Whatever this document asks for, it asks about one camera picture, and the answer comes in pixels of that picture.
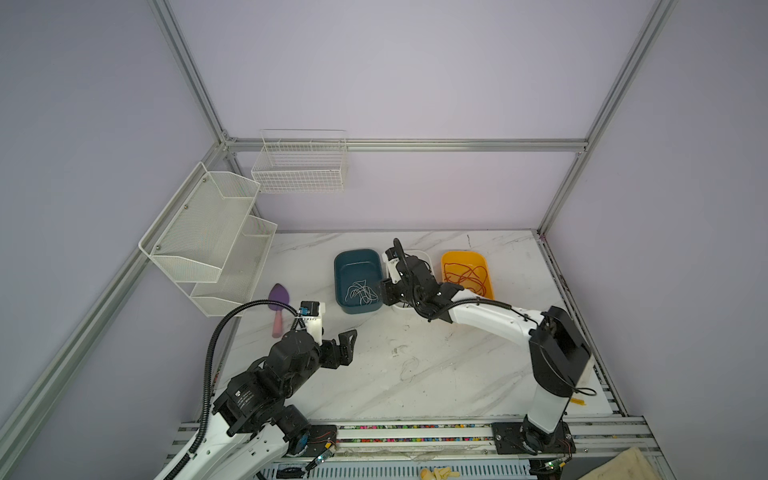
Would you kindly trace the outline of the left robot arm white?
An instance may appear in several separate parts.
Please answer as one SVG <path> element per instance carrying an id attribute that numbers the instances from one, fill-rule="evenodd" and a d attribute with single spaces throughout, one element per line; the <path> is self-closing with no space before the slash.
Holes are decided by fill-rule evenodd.
<path id="1" fill-rule="evenodd" d="M 291 328 L 269 353 L 233 376 L 213 393 L 213 355 L 230 320 L 257 306 L 286 310 Z M 254 300 L 235 307 L 215 327 L 208 345 L 203 377 L 202 413 L 196 434 L 159 473 L 161 479 L 253 479 L 285 455 L 306 450 L 311 425 L 291 398 L 319 369 L 348 366 L 358 333 L 337 339 L 323 336 L 321 302 L 304 301 L 295 309 L 285 302 Z"/>

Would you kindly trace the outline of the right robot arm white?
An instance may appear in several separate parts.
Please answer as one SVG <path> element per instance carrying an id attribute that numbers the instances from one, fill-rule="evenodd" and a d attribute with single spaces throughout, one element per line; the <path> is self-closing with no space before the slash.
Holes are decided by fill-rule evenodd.
<path id="1" fill-rule="evenodd" d="M 519 424 L 517 444 L 532 455 L 551 450 L 565 431 L 563 417 L 573 396 L 597 394 L 587 385 L 594 368 L 592 349 L 570 314 L 556 306 L 522 309 L 439 282 L 424 260 L 405 252 L 399 239 L 382 258 L 387 270 L 381 282 L 384 304 L 405 303 L 429 322 L 477 328 L 526 349 L 536 389 Z"/>

